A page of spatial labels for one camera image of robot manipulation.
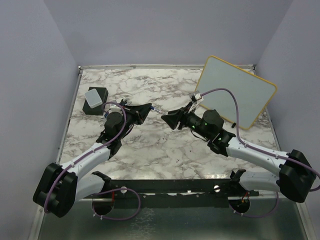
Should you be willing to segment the white whiteboard marker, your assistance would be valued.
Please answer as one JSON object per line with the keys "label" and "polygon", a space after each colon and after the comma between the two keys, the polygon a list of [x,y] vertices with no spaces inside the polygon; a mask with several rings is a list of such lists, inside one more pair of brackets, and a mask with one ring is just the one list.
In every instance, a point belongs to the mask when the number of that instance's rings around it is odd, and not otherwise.
{"label": "white whiteboard marker", "polygon": [[161,115],[166,115],[167,114],[166,112],[164,112],[162,110],[159,110],[159,109],[157,109],[155,107],[153,108],[153,110],[156,111],[157,113],[161,114]]}

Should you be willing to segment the yellow framed whiteboard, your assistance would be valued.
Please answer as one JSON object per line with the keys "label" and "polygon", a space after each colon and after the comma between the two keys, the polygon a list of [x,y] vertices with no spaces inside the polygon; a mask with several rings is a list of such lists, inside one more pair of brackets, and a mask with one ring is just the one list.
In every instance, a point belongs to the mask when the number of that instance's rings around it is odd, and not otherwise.
{"label": "yellow framed whiteboard", "polygon": [[255,74],[216,56],[209,56],[195,88],[203,97],[201,106],[216,110],[230,123],[236,122],[237,101],[239,127],[248,130],[277,92],[277,86]]}

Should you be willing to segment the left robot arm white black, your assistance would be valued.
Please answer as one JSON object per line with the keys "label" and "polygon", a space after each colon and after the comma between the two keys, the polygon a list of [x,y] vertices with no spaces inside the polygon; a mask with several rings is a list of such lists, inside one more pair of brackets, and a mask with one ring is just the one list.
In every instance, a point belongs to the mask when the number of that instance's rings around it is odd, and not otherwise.
{"label": "left robot arm white black", "polygon": [[110,193],[109,177],[92,170],[119,151],[122,139],[133,126],[144,123],[152,104],[117,104],[117,107],[119,111],[107,114],[104,130],[87,151],[68,162],[50,163],[45,168],[32,200],[46,213],[61,218],[71,210],[75,201],[93,194],[103,198]]}

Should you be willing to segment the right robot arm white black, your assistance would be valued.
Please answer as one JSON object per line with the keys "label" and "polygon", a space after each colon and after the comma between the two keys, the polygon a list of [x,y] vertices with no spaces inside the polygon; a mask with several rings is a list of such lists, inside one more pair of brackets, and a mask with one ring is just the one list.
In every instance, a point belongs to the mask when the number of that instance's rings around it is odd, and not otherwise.
{"label": "right robot arm white black", "polygon": [[244,141],[223,128],[224,120],[216,110],[206,110],[199,117],[182,107],[169,111],[161,119],[173,130],[189,128],[199,134],[215,154],[241,159],[266,170],[244,171],[231,181],[229,189],[236,196],[246,191],[265,190],[282,193],[291,201],[303,203],[312,191],[316,172],[300,151],[286,153]]}

